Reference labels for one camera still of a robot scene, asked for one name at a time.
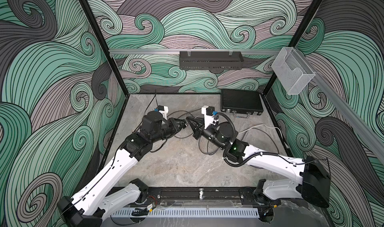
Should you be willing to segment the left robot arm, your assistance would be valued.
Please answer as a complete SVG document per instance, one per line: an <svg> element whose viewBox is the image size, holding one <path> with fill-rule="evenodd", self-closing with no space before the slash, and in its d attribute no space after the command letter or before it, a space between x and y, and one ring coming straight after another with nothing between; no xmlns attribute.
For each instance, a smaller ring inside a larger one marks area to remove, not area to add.
<svg viewBox="0 0 384 227"><path fill-rule="evenodd" d="M100 227L116 211L132 203L147 200L148 186L140 179L111 194L110 190L153 149L157 141L166 142L187 127L183 119L166 118L162 111L150 111L142 124L127 136L107 165L72 197L62 197L58 204L60 217L68 227Z"/></svg>

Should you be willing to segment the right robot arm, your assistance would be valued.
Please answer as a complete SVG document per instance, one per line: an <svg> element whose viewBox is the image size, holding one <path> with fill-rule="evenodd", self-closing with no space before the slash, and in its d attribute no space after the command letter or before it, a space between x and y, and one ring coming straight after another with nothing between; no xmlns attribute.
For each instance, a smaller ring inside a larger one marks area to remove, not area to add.
<svg viewBox="0 0 384 227"><path fill-rule="evenodd" d="M320 207L330 206L331 175L312 156L291 158L262 150L237 138L238 132L232 120L224 113L187 117L194 138L205 138L223 150L227 165L239 168L249 165L284 176L280 181L262 181L258 190L269 200L303 199Z"/></svg>

